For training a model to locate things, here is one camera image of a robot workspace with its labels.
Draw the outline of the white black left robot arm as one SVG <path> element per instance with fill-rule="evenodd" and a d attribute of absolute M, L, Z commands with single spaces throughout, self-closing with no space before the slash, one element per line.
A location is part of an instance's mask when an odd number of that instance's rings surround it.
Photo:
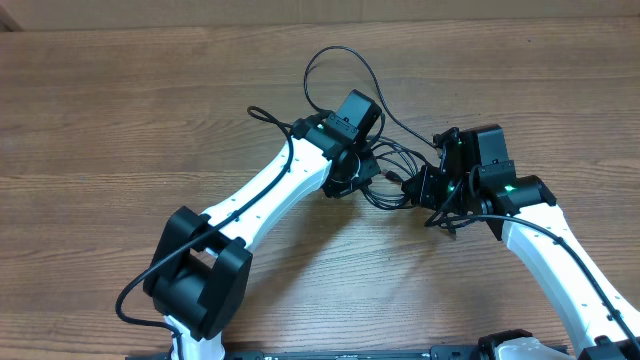
<path fill-rule="evenodd" d="M 319 110 L 286 126 L 277 156 L 229 198 L 196 213 L 174 212 L 143 282 L 172 333 L 171 359 L 222 359 L 222 331 L 238 311 L 253 253 L 307 195 L 340 198 L 370 184 L 379 168 L 369 132 L 384 119 L 357 90 L 337 111 Z"/>

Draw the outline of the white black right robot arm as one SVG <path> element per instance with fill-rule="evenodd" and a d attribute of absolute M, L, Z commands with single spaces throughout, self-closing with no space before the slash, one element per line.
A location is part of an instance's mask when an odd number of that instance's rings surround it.
<path fill-rule="evenodd" d="M 452 127 L 436 134 L 437 166 L 402 184 L 428 227 L 451 233 L 483 222 L 532 274 L 580 359 L 636 359 L 639 312 L 581 246 L 557 199 L 535 175 L 520 177 L 503 129 Z"/>

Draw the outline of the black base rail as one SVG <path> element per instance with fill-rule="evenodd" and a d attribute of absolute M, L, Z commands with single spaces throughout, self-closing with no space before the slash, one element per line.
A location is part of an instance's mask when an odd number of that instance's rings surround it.
<path fill-rule="evenodd" d="M 572 359 L 566 346 L 548 347 L 533 337 L 509 340 L 491 355 L 490 348 L 478 345 L 435 345 L 428 349 L 371 351 L 314 351 L 265 353 L 227 351 L 228 360 L 470 360 L 470 359 Z"/>

